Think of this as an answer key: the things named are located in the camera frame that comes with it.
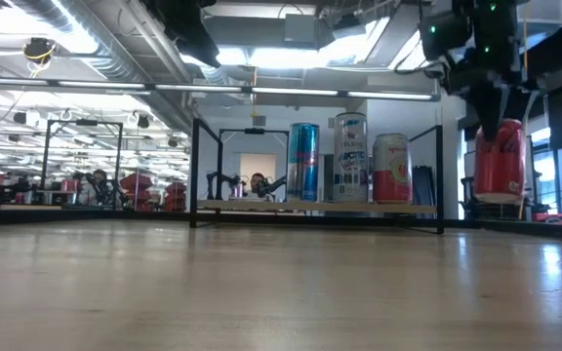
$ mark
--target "ceiling duct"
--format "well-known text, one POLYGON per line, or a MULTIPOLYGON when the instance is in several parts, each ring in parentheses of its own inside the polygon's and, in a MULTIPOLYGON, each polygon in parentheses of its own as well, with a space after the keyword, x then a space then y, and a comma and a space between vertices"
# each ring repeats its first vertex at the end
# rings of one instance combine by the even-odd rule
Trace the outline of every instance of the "ceiling duct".
MULTIPOLYGON (((89 38, 92 39, 97 45, 97 49, 92 54, 110 58, 87 59, 86 62, 106 79, 130 83, 149 80, 148 75, 82 1, 11 0, 11 2, 28 15, 50 24, 64 38, 84 38, 86 42, 89 38)), ((171 104, 157 92, 135 98, 157 110, 162 116, 162 121, 169 128, 190 132, 190 111, 171 104)))

